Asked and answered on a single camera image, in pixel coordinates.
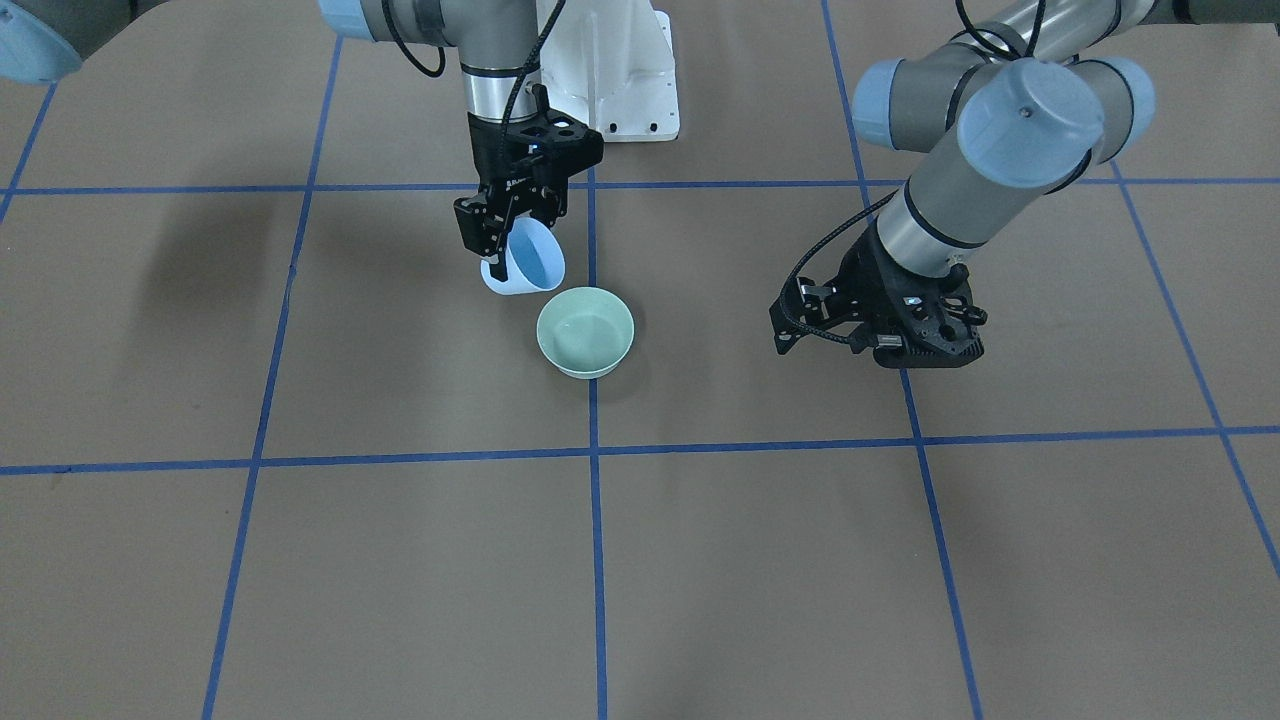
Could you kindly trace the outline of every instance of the black cable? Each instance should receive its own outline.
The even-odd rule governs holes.
[[[956,14],[960,15],[960,23],[964,24],[964,31],[969,33],[969,37],[974,40],[978,45],[983,46],[988,53],[1000,58],[1001,60],[1016,60],[1021,58],[1018,53],[1005,50],[1004,47],[997,47],[989,40],[978,32],[978,28],[973,26],[973,20],[969,19],[968,10],[964,9],[964,0],[956,0]]]
[[[881,197],[876,202],[872,202],[865,210],[858,213],[852,218],[849,218],[847,220],[845,220],[844,223],[841,223],[840,227],[837,227],[836,229],[833,229],[829,233],[827,233],[827,237],[819,240],[818,245],[814,245],[813,247],[810,247],[809,252],[805,252],[804,256],[800,258],[800,261],[796,263],[796,266],[791,269],[791,274],[787,275],[786,283],[782,284],[782,292],[778,293],[778,309],[782,310],[782,316],[788,323],[791,323],[791,325],[796,331],[803,332],[805,334],[812,334],[814,337],[820,337],[823,340],[829,340],[831,342],[838,342],[841,345],[849,345],[849,338],[847,337],[838,336],[836,333],[829,333],[829,332],[827,332],[824,329],[819,329],[819,328],[815,328],[813,325],[808,325],[805,323],[801,323],[800,320],[796,320],[795,316],[791,315],[791,310],[787,309],[787,288],[791,287],[791,283],[796,282],[796,278],[800,277],[800,270],[804,269],[804,266],[809,263],[809,260],[812,260],[814,255],[817,255],[818,252],[820,252],[823,247],[827,247],[827,243],[829,243],[831,241],[836,240],[836,237],[838,237],[842,232],[845,232],[849,228],[856,225],[860,220],[863,220],[864,218],[867,218],[868,215],[870,215],[876,210],[879,210],[881,208],[883,208],[890,200],[892,200],[892,197],[895,195],[897,195],[896,190],[893,192],[890,192],[884,197]]]
[[[404,58],[408,59],[408,61],[415,68],[417,68],[420,73],[431,78],[436,78],[444,74],[444,47],[435,49],[435,51],[440,54],[440,67],[434,70],[428,68],[422,63],[419,63],[417,58],[415,58],[413,54],[408,51],[408,47],[404,45],[404,38],[401,37],[399,31],[396,29],[396,18],[392,17],[392,0],[383,0],[383,18],[387,19],[387,29],[390,31],[392,40],[396,41],[396,46],[401,49],[401,53],[404,54]]]
[[[1024,58],[1036,56],[1036,44],[1039,42],[1039,31],[1044,26],[1046,10],[1048,10],[1048,0],[1039,0],[1039,3],[1036,3],[1036,22],[1032,23],[1032,36],[1027,41],[1027,53],[1023,53]]]
[[[507,128],[511,127],[511,113],[516,109],[516,99],[520,97],[520,90],[525,85],[525,78],[527,78],[529,73],[534,72],[534,68],[538,67],[538,56],[541,55],[543,45],[547,44],[547,38],[556,27],[556,20],[559,19],[561,10],[563,9],[564,0],[557,0],[556,6],[552,8],[552,14],[547,17],[547,24],[543,26],[543,32],[538,35],[538,41],[534,42],[532,50],[529,51],[529,58],[525,59],[525,64],[520,68],[520,73],[516,76],[516,82],[511,86],[511,95],[507,96],[507,106],[502,111],[502,133],[498,137],[498,158],[502,159],[503,164],[507,163]]]

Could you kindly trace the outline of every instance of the mint green bowl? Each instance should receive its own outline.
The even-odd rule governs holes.
[[[636,324],[617,295],[598,287],[566,290],[538,315],[538,347],[562,373],[604,377],[631,350]]]

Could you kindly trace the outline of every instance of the blue tape line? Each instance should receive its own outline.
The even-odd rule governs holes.
[[[586,274],[588,284],[595,284],[595,168],[586,170]]]
[[[600,502],[600,415],[599,388],[590,380],[588,414],[591,460],[591,559],[595,579],[595,712],[596,720],[609,717],[608,633],[604,603],[604,512]]]
[[[223,593],[223,611],[218,616],[218,639],[214,642],[214,657],[209,665],[209,684],[205,687],[205,706],[200,714],[202,720],[212,720],[214,702],[218,700],[218,682],[223,674],[223,656],[227,653],[227,635],[232,626],[232,610],[236,606],[236,589],[239,585],[241,562],[244,560],[244,541],[248,537],[248,518],[253,510],[253,495],[257,492],[257,465],[248,469],[244,482],[244,500],[241,502],[239,523],[236,527],[236,547],[232,548],[232,566],[227,573],[227,591]]]
[[[924,445],[1019,445],[1029,442],[1080,442],[1106,439],[1144,439],[1212,437],[1217,428],[1167,428],[1151,430],[1084,430],[1071,433],[1010,433],[992,436],[941,436],[922,438]]]
[[[280,300],[280,318],[275,327],[275,342],[271,347],[271,364],[266,373],[266,387],[262,391],[262,410],[259,414],[257,434],[253,438],[248,479],[244,483],[244,502],[241,505],[239,525],[236,530],[236,547],[232,551],[232,564],[227,575],[227,592],[223,596],[223,611],[218,621],[218,639],[214,643],[214,657],[209,666],[209,684],[205,688],[205,707],[202,720],[211,720],[218,700],[218,683],[221,678],[223,656],[227,651],[227,637],[230,633],[232,611],[236,607],[236,588],[239,583],[241,564],[244,557],[244,542],[248,537],[248,523],[253,512],[253,495],[257,491],[257,475],[262,462],[262,448],[266,443],[266,428],[271,418],[271,402],[275,396],[275,382],[280,370],[280,357],[284,354],[284,333],[289,324],[289,297],[293,293],[293,281],[298,274],[298,258],[302,254],[302,241],[306,237],[307,220],[311,215],[311,199],[316,174],[320,170],[320,154],[324,147],[324,132],[329,122],[329,105],[333,102],[333,88],[338,81],[338,67],[342,63],[342,36],[334,40],[333,56],[329,61],[329,78],[325,85],[324,101],[320,105],[320,120],[316,123],[315,143],[311,150],[311,167],[307,172],[307,190],[302,196],[302,209],[298,213],[297,232],[293,237],[293,252],[289,256],[289,274],[284,282],[284,297]]]
[[[1280,434],[1280,425],[1242,425],[1224,428],[1230,436],[1274,436]],[[964,446],[964,445],[1020,445],[1034,442],[1094,442],[1116,439],[1152,439],[1180,437],[1213,437],[1216,428],[1157,428],[1140,430],[1084,430],[1065,433],[1014,433],[989,436],[925,436],[925,446]],[[773,441],[740,443],[690,443],[690,445],[623,445],[600,446],[602,456],[617,455],[687,455],[703,452],[769,452],[804,450],[859,450],[873,447],[913,447],[914,438],[870,438],[870,439],[815,439],[815,441]],[[412,462],[474,462],[503,460],[538,460],[544,457],[589,457],[590,447],[552,447],[531,450],[474,450],[448,452],[402,452],[385,455],[333,455],[333,456],[287,456],[264,457],[262,468],[317,468],[333,465],[390,465]],[[45,475],[59,473],[92,474],[115,471],[150,470],[211,470],[243,469],[252,460],[160,460],[140,462],[86,462],[50,465],[0,465],[4,475]]]
[[[305,184],[134,186],[134,187],[27,187],[14,195],[219,195],[239,192],[303,192]]]
[[[969,688],[969,705],[974,720],[982,720],[982,698],[978,694],[978,680],[973,673],[973,660],[969,655],[969,635],[964,629],[964,615],[960,611],[960,596],[956,593],[955,575],[951,571],[951,553],[947,552],[947,537],[942,530],[942,512],[938,510],[937,495],[933,491],[933,473],[929,470],[929,457],[924,450],[924,436],[920,433],[920,416],[915,407],[915,393],[911,392],[911,378],[906,370],[899,370],[902,382],[902,397],[906,400],[906,415],[911,421],[911,437],[915,445],[915,457],[920,465],[920,479],[924,483],[924,498],[929,505],[929,520],[933,523],[933,542],[938,547],[938,562],[942,565],[942,582],[947,588],[947,603],[951,606],[951,623],[955,626],[956,646],[960,650],[960,664],[964,666],[964,682]]]
[[[586,266],[588,283],[596,287],[595,168],[586,172]],[[600,505],[600,402],[596,380],[588,382],[588,445],[591,462],[591,559],[595,582],[595,715],[609,717],[609,673],[604,607],[604,516]]]
[[[1229,436],[1274,436],[1280,434],[1280,425],[1244,425],[1224,428]]]
[[[1276,178],[1116,178],[1124,184],[1277,184]]]
[[[0,200],[0,223],[4,223],[5,215],[9,214],[9,205],[17,195],[18,183],[22,181],[22,173],[27,169],[27,161],[31,160],[31,152],[36,149],[36,138],[40,137],[40,128],[45,124],[45,117],[49,115],[49,106],[54,102],[55,92],[58,92],[56,82],[45,91],[45,100],[40,104],[35,122],[31,123],[27,143],[22,146],[22,155],[18,156],[18,167],[13,169],[13,177],[9,178],[9,190],[5,192],[4,200]]]
[[[1244,495],[1244,502],[1249,507],[1249,514],[1253,515],[1253,524],[1257,527],[1258,534],[1262,537],[1262,544],[1267,551],[1267,557],[1271,560],[1271,568],[1275,570],[1276,577],[1280,578],[1280,552],[1276,552],[1275,541],[1271,538],[1267,523],[1262,518],[1262,511],[1258,509],[1257,500],[1253,497],[1253,488],[1249,487],[1249,480],[1244,475],[1244,469],[1240,466],[1240,462],[1235,456],[1235,447],[1231,445],[1231,436],[1226,432],[1226,425],[1222,423],[1222,416],[1217,410],[1217,402],[1213,400],[1213,393],[1210,392],[1208,380],[1206,380],[1199,359],[1196,357],[1196,350],[1192,347],[1190,336],[1187,333],[1187,327],[1183,324],[1181,314],[1178,313],[1178,306],[1174,304],[1174,296],[1169,290],[1169,283],[1165,282],[1165,274],[1160,269],[1160,261],[1156,260],[1156,251],[1151,246],[1147,231],[1142,225],[1142,218],[1138,215],[1138,206],[1134,205],[1133,196],[1129,193],[1129,183],[1120,172],[1120,164],[1115,160],[1111,160],[1111,173],[1115,176],[1116,181],[1119,181],[1120,193],[1124,196],[1125,206],[1129,209],[1129,218],[1133,219],[1133,227],[1138,231],[1138,241],[1142,242],[1142,250],[1147,255],[1147,263],[1151,265],[1151,272],[1156,275],[1156,284],[1160,286],[1160,295],[1165,299],[1165,307],[1169,310],[1169,316],[1172,318],[1174,327],[1178,329],[1178,338],[1183,343],[1183,350],[1187,352],[1187,360],[1190,363],[1192,372],[1196,374],[1196,382],[1199,383],[1201,395],[1204,397],[1208,413],[1213,418],[1213,427],[1217,429],[1219,437],[1222,441],[1222,450],[1226,452],[1226,457],[1231,462],[1231,470],[1235,473],[1235,480],[1240,486],[1240,493]]]
[[[787,187],[899,187],[902,179],[760,179],[760,181],[636,181],[595,183],[596,190],[713,190],[713,188],[787,188]],[[1280,178],[1125,178],[1125,184],[1280,184]],[[1114,178],[1080,178],[1075,184],[1120,184]],[[314,192],[431,192],[471,191],[476,183],[329,183],[311,187]],[[571,182],[572,190],[589,190],[586,182]],[[306,184],[228,184],[228,186],[118,186],[118,187],[15,187],[4,195],[212,195],[239,192],[306,192]]]
[[[406,183],[347,183],[347,184],[317,184],[314,187],[316,192],[404,192],[404,191],[470,191],[475,192],[476,183],[474,182],[406,182]]]
[[[855,179],[799,181],[799,179],[744,179],[744,181],[635,181],[598,182],[599,190],[712,190],[746,187],[858,187]]]
[[[845,73],[840,67],[840,50],[836,45],[836,31],[831,22],[831,6],[828,0],[822,0],[822,15],[827,24],[827,42],[831,46],[831,61],[836,68],[836,83],[840,86],[840,104],[845,113],[845,128],[849,132],[849,146],[854,152],[854,169],[858,173],[859,192],[863,196],[863,205],[872,204],[868,192],[867,173],[863,170],[861,150],[858,146],[858,133],[854,131],[854,114],[849,106],[849,91],[845,87]],[[946,536],[942,532],[942,516],[938,512],[937,498],[933,493],[933,475],[929,471],[929,459],[924,450],[924,439],[920,433],[920,421],[915,410],[915,397],[911,393],[911,380],[906,370],[900,372],[902,380],[902,396],[906,401],[908,418],[911,421],[911,445],[915,446],[916,460],[920,465],[920,479],[924,483],[924,496],[929,505],[929,518],[933,521],[933,539],[938,547],[938,561],[942,565],[942,579],[946,583],[947,602],[951,606],[951,621],[955,625],[956,644],[960,648],[960,662],[964,666],[965,685],[969,689],[969,705],[973,708],[974,720],[982,720],[982,700],[978,696],[978,682],[973,674],[973,662],[969,657],[969,641],[964,630],[964,616],[960,612],[960,598],[956,594],[955,580],[951,574],[951,557],[947,553]]]
[[[398,452],[389,455],[332,455],[264,457],[262,468],[330,468],[338,465],[397,465],[412,462],[476,462],[488,460],[538,460],[543,457],[586,457],[588,447],[539,450],[475,450],[458,452]]]
[[[914,445],[911,438],[622,445],[600,447],[600,455],[687,455],[698,452],[773,452],[780,450],[858,450],[867,447],[910,447],[911,445]]]
[[[863,152],[858,147],[858,133],[854,131],[854,111],[849,105],[849,90],[845,87],[845,69],[840,64],[840,47],[836,45],[836,28],[831,22],[831,4],[822,0],[822,20],[827,26],[827,45],[831,49],[831,64],[836,69],[836,86],[840,87],[840,108],[845,113],[845,131],[849,133],[849,147],[854,152],[854,170],[858,173],[858,190],[863,196],[863,206],[872,204],[867,190],[867,173],[863,172]]]
[[[15,475],[84,475],[92,473],[150,473],[156,470],[227,470],[244,469],[250,460],[155,460],[141,462],[81,462],[73,465],[10,465],[0,466],[0,477]]]

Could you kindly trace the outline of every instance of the light blue cup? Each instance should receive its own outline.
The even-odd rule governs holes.
[[[607,290],[575,287],[550,299],[538,315],[538,347],[562,373],[604,377],[631,350],[636,325],[626,302]]]
[[[556,290],[564,282],[564,252],[552,231],[538,220],[516,218],[507,233],[507,279],[495,281],[489,263],[480,261],[480,278],[498,295]]]

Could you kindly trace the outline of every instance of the brown floor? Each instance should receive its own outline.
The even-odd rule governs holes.
[[[1275,716],[1275,29],[1096,49],[1151,131],[899,374],[765,309],[919,161],[842,97],[954,8],[658,6],[681,137],[557,225],[636,316],[598,383],[458,242],[456,64],[223,0],[0,81],[0,716]]]

